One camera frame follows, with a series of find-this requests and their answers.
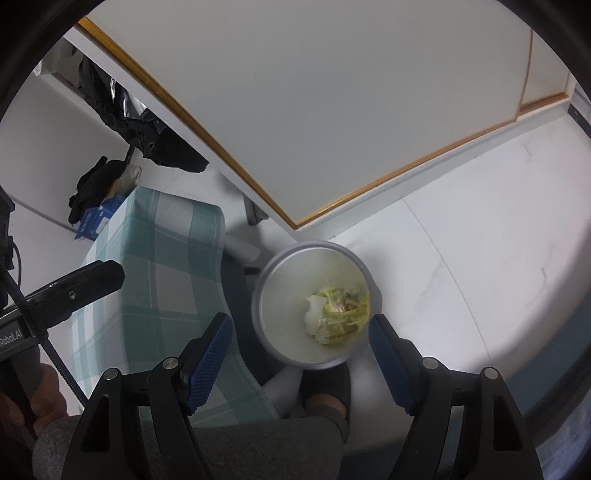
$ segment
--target gold edge trim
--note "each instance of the gold edge trim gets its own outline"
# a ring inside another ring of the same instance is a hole
[[[554,95],[550,95],[547,97],[539,98],[532,102],[527,102],[521,105],[519,109],[519,115],[525,115],[526,113],[533,112],[539,108],[551,105],[552,103],[560,102],[562,100],[567,100],[569,98],[568,94],[565,92],[555,93]]]
[[[262,189],[248,172],[219,144],[212,135],[195,120],[192,115],[178,103],[141,65],[125,50],[113,41],[88,17],[82,18],[78,25],[103,48],[111,53],[139,82],[154,94],[168,109],[185,123],[209,148],[211,148],[250,188],[257,192],[273,210],[294,230],[296,223],[279,207],[279,205]]]
[[[515,121],[519,118],[521,109],[523,108],[523,99],[525,98],[525,91],[527,90],[527,82],[530,79],[530,70],[531,70],[531,54],[534,50],[534,29],[530,28],[530,53],[528,56],[527,61],[527,70],[525,71],[525,81],[523,82],[523,90],[521,91],[521,97],[519,99],[519,103],[517,104],[517,111],[515,113]]]
[[[383,177],[380,177],[371,183],[368,183],[367,185],[361,187],[360,189],[357,189],[354,192],[349,193],[348,195],[337,200],[336,202],[333,202],[330,205],[327,205],[326,207],[318,210],[317,212],[314,212],[312,215],[305,217],[304,219],[297,222],[297,227],[301,228],[302,226],[306,225],[307,223],[310,223],[310,222],[316,220],[317,218],[323,216],[325,213],[328,213],[329,211],[334,210],[335,208],[338,208],[347,202],[350,202],[354,198],[356,198],[360,195],[363,195],[364,193],[367,193],[368,191],[370,191],[376,187],[379,187],[382,183],[385,183],[388,180],[392,180],[393,178],[396,178],[399,175],[402,175],[403,173],[407,172],[408,170],[418,167],[419,165],[422,165],[423,163],[428,162],[429,160],[432,160],[432,159],[438,157],[439,155],[443,155],[444,153],[447,153],[450,150],[453,150],[454,148],[461,147],[463,144],[471,142],[472,140],[482,137],[483,135],[489,134],[499,128],[506,127],[507,125],[510,125],[514,122],[515,122],[515,120],[511,119],[511,120],[507,120],[506,122],[500,123],[498,125],[494,125],[493,127],[489,127],[487,129],[484,129],[480,132],[470,135],[469,137],[463,138],[463,139],[458,140],[457,142],[454,142],[446,147],[443,147],[443,148],[441,148],[429,155],[421,157],[418,160],[415,160],[412,163],[409,163],[408,165],[405,165],[405,166],[399,168],[398,170],[394,170],[393,172],[388,173],[387,175],[384,175]]]

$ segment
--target tile grout line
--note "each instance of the tile grout line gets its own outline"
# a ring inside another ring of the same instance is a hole
[[[456,277],[453,276],[451,269],[449,268],[446,260],[443,258],[443,255],[441,254],[441,252],[437,248],[437,245],[435,245],[435,242],[433,241],[433,239],[431,238],[431,236],[429,235],[429,233],[427,232],[426,228],[423,226],[421,221],[418,219],[417,215],[413,212],[413,209],[410,208],[410,205],[407,203],[406,198],[403,197],[401,200],[404,202],[404,204],[406,205],[406,207],[408,208],[410,213],[413,214],[414,219],[417,221],[418,225],[421,227],[421,229],[423,230],[425,235],[427,235],[427,238],[429,239],[433,248],[437,252],[437,255],[439,255],[439,258],[441,259],[441,261],[443,262],[443,264],[447,268],[447,271],[449,272],[450,276],[452,277],[452,280],[455,283],[458,292],[460,292],[460,295],[462,296],[462,300],[464,301],[466,308],[468,309],[468,313],[470,313],[470,317],[472,317],[472,322],[474,323],[474,326],[476,327],[476,331],[478,332],[478,335],[480,336],[480,339],[482,340],[482,345],[484,345],[484,350],[486,351],[486,356],[488,357],[488,361],[490,362],[490,364],[492,364],[491,355],[488,351],[488,347],[486,346],[486,342],[484,341],[484,337],[482,336],[482,332],[480,331],[480,327],[478,326],[478,323],[476,322],[476,319],[474,318],[474,313],[472,312],[470,305],[468,305],[468,302],[466,301],[466,297],[464,296],[464,292],[462,292],[462,289],[460,288],[460,286],[457,283]]]

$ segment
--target black shoe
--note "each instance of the black shoe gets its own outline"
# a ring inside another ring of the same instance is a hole
[[[332,420],[340,430],[343,443],[346,442],[349,437],[349,414],[351,411],[351,376],[346,363],[326,370],[304,370],[300,384],[300,396],[304,406],[310,397],[320,393],[331,395],[340,400],[345,406],[345,418],[341,412],[329,406],[309,408],[307,416],[320,416]]]

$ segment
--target pant leg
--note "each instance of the pant leg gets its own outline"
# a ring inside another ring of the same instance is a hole
[[[51,424],[37,440],[33,472],[38,480],[60,479],[78,419]],[[154,480],[167,480],[152,424],[142,423],[142,433]],[[218,480],[336,480],[339,474],[341,432],[324,417],[196,429],[195,434]]]

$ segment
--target plaid tablecloth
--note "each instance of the plaid tablecloth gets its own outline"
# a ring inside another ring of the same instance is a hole
[[[123,288],[72,316],[70,367],[90,395],[110,367],[151,370],[229,313],[220,278],[225,224],[219,207],[139,187],[105,226],[86,263],[119,262]],[[234,337],[194,426],[277,418]]]

